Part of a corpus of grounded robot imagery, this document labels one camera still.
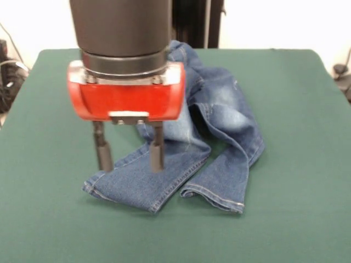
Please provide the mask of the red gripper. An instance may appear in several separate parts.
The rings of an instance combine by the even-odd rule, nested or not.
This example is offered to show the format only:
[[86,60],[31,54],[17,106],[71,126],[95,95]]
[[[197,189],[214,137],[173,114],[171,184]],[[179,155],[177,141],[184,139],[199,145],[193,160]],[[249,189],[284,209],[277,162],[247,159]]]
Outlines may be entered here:
[[[99,169],[112,171],[114,163],[103,122],[132,125],[178,119],[185,95],[185,69],[181,62],[168,62],[161,75],[141,79],[97,78],[95,83],[88,83],[82,61],[75,60],[67,69],[67,87],[76,114],[93,121]],[[164,169],[163,125],[155,124],[153,128],[150,162],[152,171],[158,173]]]

